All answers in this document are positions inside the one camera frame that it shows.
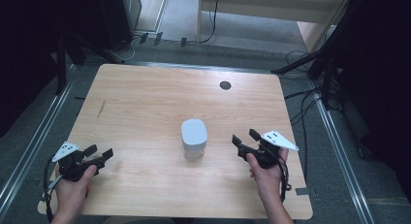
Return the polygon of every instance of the wrist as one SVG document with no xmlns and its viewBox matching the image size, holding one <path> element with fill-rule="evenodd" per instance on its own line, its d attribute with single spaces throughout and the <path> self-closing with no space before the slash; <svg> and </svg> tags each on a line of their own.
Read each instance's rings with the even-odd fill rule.
<svg viewBox="0 0 411 224">
<path fill-rule="evenodd" d="M 74 217 L 65 215 L 65 213 L 57 212 L 52 218 L 51 224 L 70 224 L 74 222 Z"/>
<path fill-rule="evenodd" d="M 279 195 L 263 201 L 269 224 L 293 223 Z"/>
<path fill-rule="evenodd" d="M 267 203 L 268 205 L 277 202 L 281 203 L 279 186 L 272 186 L 269 189 L 260 187 L 258 192 L 263 203 Z"/>
<path fill-rule="evenodd" d="M 267 208 L 275 208 L 277 206 L 282 206 L 281 198 L 279 194 L 269 194 L 269 196 L 265 196 L 261 198 L 264 207 Z"/>
</svg>

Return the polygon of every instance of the finger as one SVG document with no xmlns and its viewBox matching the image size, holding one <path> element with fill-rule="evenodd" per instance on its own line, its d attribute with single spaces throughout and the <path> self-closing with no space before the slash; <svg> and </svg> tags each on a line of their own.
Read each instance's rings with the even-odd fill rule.
<svg viewBox="0 0 411 224">
<path fill-rule="evenodd" d="M 255 171 L 255 169 L 260 167 L 256 157 L 252 153 L 247 153 L 245 156 L 247 157 L 247 162 L 250 165 L 251 170 Z"/>
<path fill-rule="evenodd" d="M 254 177 L 254 176 L 255 176 L 254 171 L 253 171 L 252 169 L 248 170 L 248 172 L 250 172 L 250 177 Z"/>
<path fill-rule="evenodd" d="M 82 183 L 84 186 L 87 186 L 91 178 L 94 177 L 94 174 L 96 173 L 96 171 L 97 171 L 97 167 L 95 165 L 89 166 L 87 170 L 85 170 L 79 182 Z"/>
<path fill-rule="evenodd" d="M 85 188 L 85 197 L 87 197 L 87 195 L 90 191 L 91 191 L 91 185 L 87 184 L 87 187 Z"/>
<path fill-rule="evenodd" d="M 287 162 L 288 151 L 287 148 L 280 148 L 280 156 L 284 159 L 284 163 Z"/>
<path fill-rule="evenodd" d="M 54 168 L 54 173 L 56 177 L 60 176 L 60 173 L 58 172 L 59 170 L 60 170 L 60 165 L 56 164 Z"/>
</svg>

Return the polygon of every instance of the metal frame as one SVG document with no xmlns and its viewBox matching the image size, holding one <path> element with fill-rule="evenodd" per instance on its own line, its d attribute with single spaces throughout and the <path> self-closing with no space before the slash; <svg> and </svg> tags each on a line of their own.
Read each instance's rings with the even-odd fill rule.
<svg viewBox="0 0 411 224">
<path fill-rule="evenodd" d="M 272 75 L 272 73 L 270 72 L 269 69 L 247 69 L 247 68 L 237 68 L 237 67 L 188 65 L 188 64 L 174 64 L 174 63 L 161 63 L 161 62 L 132 62 L 132 64 L 130 64 L 130 65 Z M 306 79 L 306 73 L 302 73 L 302 72 L 299 72 L 299 71 L 291 71 L 287 74 L 276 75 L 276 76 L 279 77 L 279 78 L 287 78 L 287 79 L 304 79 L 304 80 Z"/>
<path fill-rule="evenodd" d="M 67 86 L 62 90 L 59 96 L 55 96 L 50 107 L 47 110 L 45 117 L 37 128 L 35 134 L 33 135 L 30 143 L 27 145 L 24 153 L 21 155 L 12 175 L 9 177 L 5 183 L 1 193 L 0 193 L 0 223 L 3 221 L 7 214 L 7 211 L 18 192 L 21 184 L 23 183 L 37 153 L 43 142 L 46 139 L 49 129 L 57 117 L 61 107 L 63 106 L 67 95 L 69 94 L 72 86 L 77 69 L 72 65 L 69 69 L 69 82 Z"/>
<path fill-rule="evenodd" d="M 316 87 L 313 81 L 311 82 L 311 87 Z M 320 99 L 320 95 L 315 93 L 314 98 Z M 332 142 L 332 148 L 335 152 L 336 159 L 344 176 L 345 182 L 347 183 L 348 190 L 351 194 L 351 199 L 353 200 L 360 220 L 362 223 L 375 223 L 371 210 L 369 209 L 368 203 L 366 201 L 364 192 L 359 181 L 357 180 L 353 168 L 351 167 L 347 154 L 345 153 L 343 143 L 338 136 L 337 130 L 332 121 L 332 116 L 330 112 L 326 110 L 322 102 L 317 102 L 317 107 L 323 119 L 324 126 L 326 127 L 329 134 L 330 140 Z"/>
</svg>

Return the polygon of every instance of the metal stand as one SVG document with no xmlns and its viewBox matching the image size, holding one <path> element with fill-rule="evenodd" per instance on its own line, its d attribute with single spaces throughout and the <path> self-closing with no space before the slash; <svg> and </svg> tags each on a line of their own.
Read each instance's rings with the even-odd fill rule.
<svg viewBox="0 0 411 224">
<path fill-rule="evenodd" d="M 75 2 L 76 0 L 55 0 L 58 4 L 55 6 L 56 16 L 55 16 L 55 26 L 58 33 L 57 40 L 57 90 L 56 95 L 59 95 L 66 85 L 66 51 L 69 56 L 72 58 L 73 62 L 78 65 L 84 65 L 85 55 L 80 46 L 90 48 L 97 54 L 106 58 L 110 63 L 118 64 L 114 57 L 112 57 L 107 52 L 103 51 L 101 48 L 91 44 L 87 40 L 83 39 L 79 34 L 74 34 L 68 32 L 67 23 L 64 19 L 67 18 L 68 10 L 70 9 L 68 3 Z"/>
<path fill-rule="evenodd" d="M 328 110 L 330 108 L 329 99 L 332 72 L 334 72 L 336 69 L 341 53 L 346 49 L 346 43 L 344 42 L 344 39 L 349 38 L 348 36 L 350 34 L 353 34 L 353 31 L 350 31 L 350 28 L 353 27 L 351 26 L 351 19 L 357 12 L 358 8 L 361 6 L 362 2 L 363 0 L 350 0 L 344 17 L 341 19 L 332 35 L 327 39 L 326 43 L 320 49 L 306 55 L 305 57 L 286 67 L 277 70 L 271 70 L 271 72 L 273 74 L 282 75 L 314 60 L 314 63 L 309 68 L 307 75 L 309 79 L 317 80 L 320 75 L 325 72 L 321 100 L 325 108 Z"/>
</svg>

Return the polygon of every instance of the hand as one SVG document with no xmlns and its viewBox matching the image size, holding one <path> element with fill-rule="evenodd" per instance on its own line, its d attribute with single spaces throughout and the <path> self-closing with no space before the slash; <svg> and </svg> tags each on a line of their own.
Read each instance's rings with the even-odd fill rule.
<svg viewBox="0 0 411 224">
<path fill-rule="evenodd" d="M 51 223 L 73 223 L 80 215 L 85 196 L 89 190 L 88 183 L 97 170 L 91 165 L 77 182 L 61 179 L 56 186 L 57 213 Z"/>
<path fill-rule="evenodd" d="M 287 160 L 288 149 L 280 149 L 280 155 Z M 258 195 L 266 209 L 269 223 L 293 223 L 280 198 L 281 171 L 279 166 L 262 169 L 253 154 L 248 153 L 246 157 L 251 167 L 250 176 L 257 182 Z"/>
</svg>

